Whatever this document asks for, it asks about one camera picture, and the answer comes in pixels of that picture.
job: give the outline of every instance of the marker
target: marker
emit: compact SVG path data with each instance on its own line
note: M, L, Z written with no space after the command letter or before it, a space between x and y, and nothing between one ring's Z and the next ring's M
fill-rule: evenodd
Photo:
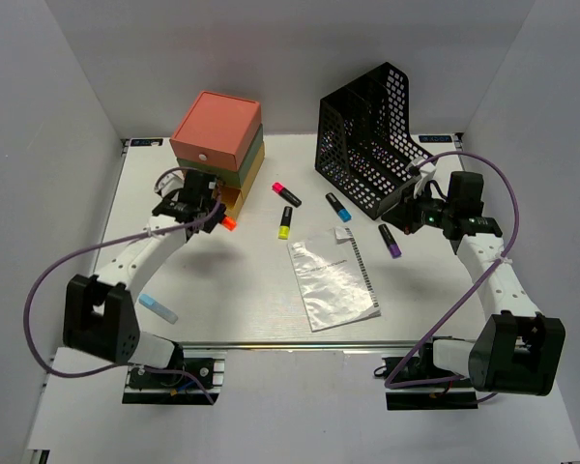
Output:
M343 220L344 222L348 222L350 219L352 219L352 216L350 216L348 210L344 208L344 205L339 203L339 200L335 198L335 195L333 195L332 193L327 193L325 195L325 198L327 198L331 206L333 206L333 209L335 210L337 215L341 218L341 220Z
M292 206L296 206L297 208L299 208L301 206L301 203L302 203L301 200L299 198L297 198L294 193L292 193L289 189L284 187L279 182L275 182L273 184L273 191L277 195L279 195L281 198L286 200L288 203L290 203Z
M393 258L399 258L402 255L402 252L399 249L397 242L393 238L393 235L389 230L389 227L387 227L386 224L380 224L378 226L378 230L380 230L380 235L383 236L383 240L385 241L385 244L387 245L387 248L389 249L389 253L391 254L391 256Z
M281 216L281 224L279 225L279 234L277 238L281 240L288 240L290 234L290 221L292 220L292 207L286 206L283 209L283 216Z
M159 303L153 297L150 297L145 293L142 293L137 300L142 306L150 309L158 317L165 319L170 324L174 324L176 321L178 321L178 316L174 312L169 310L163 304Z

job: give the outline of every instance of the white wall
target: white wall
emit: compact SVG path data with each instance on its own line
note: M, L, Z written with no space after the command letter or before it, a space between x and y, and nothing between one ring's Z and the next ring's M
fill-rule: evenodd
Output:
M580 445L580 0L536 1L464 140L520 200L512 257L537 305L565 324L558 382ZM488 210L510 230L499 182L488 177Z
M316 131L319 100L391 61L414 131L464 131L533 0L47 0L122 136L168 135L200 90Z
M0 463L18 463L44 374L22 307L46 265L99 239L120 141L43 0L0 0ZM47 356L59 341L65 266L34 306Z

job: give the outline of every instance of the black mesh file organizer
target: black mesh file organizer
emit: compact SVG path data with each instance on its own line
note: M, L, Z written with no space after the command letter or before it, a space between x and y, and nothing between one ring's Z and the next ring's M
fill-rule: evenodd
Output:
M408 132L408 93L384 63L320 100L316 170L372 219L411 181L406 165L430 157Z

